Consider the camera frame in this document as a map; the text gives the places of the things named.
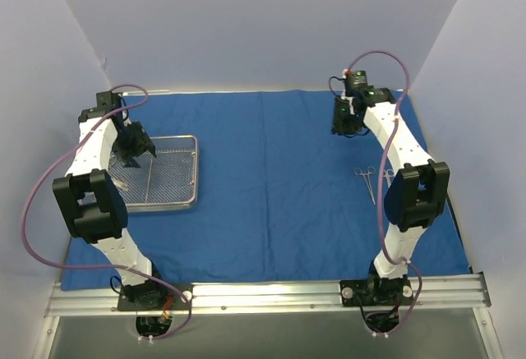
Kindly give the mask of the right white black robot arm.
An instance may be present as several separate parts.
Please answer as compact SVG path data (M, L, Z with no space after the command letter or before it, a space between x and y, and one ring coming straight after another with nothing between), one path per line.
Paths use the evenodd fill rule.
M376 202L382 242L364 285L367 298L381 304L394 295L394 283L407 278L419 239L442 215L450 169L418 143L387 89L353 90L351 96L335 97L331 132L351 136L361 129L368 129L382 147L379 172L387 163L394 172L387 191L377 191L383 197Z

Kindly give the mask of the steel scissors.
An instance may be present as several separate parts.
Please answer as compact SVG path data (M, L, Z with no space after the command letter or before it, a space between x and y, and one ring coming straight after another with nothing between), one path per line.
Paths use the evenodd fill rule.
M391 186L392 180L395 177L395 172L391 168L387 168L383 171L383 178L385 179L387 186Z

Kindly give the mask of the blue surgical wrap cloth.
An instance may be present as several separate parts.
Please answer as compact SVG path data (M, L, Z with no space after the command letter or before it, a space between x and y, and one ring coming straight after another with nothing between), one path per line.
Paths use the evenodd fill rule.
M186 210L132 214L141 251L174 283L365 278L380 249L357 169L373 136L331 133L328 91L157 95L132 117L151 136L198 139L199 189Z

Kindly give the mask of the wire mesh instrument tray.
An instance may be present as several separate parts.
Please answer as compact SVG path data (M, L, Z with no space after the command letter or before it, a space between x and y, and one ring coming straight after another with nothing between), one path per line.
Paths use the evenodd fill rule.
M146 152L136 158L140 168L124 168L115 156L108 173L125 182L128 191L119 193L129 213L188 209L196 203L199 180L199 145L196 137L156 136L152 139L157 157Z

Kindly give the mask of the steel tweezers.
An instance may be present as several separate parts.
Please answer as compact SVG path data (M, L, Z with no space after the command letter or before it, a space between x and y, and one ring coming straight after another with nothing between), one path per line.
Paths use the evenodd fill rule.
M119 189L120 191L128 191L129 190L129 186L127 183L125 182L122 182L118 179L112 179L112 182L114 184L114 186Z

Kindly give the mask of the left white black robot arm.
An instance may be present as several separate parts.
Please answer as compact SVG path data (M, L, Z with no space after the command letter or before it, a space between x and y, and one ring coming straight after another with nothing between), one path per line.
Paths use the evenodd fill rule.
M112 157L126 168L139 168L137 157L155 155L155 145L143 126L126 119L119 107L82 111L79 128L79 148L72 164L52 184L68 231L97 249L118 271L128 301L156 309L168 290L158 282L155 265L132 239L127 206L108 172Z

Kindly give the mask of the steel forceps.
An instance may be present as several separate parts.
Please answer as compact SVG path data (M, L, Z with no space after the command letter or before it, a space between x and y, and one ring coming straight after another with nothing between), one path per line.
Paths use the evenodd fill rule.
M375 194L374 194L372 183L371 183L371 176L373 176L375 172L376 170L372 166L368 166L365 169L361 169L361 168L354 169L355 175L363 178L365 185L367 187L369 196L371 197L372 204L376 203Z

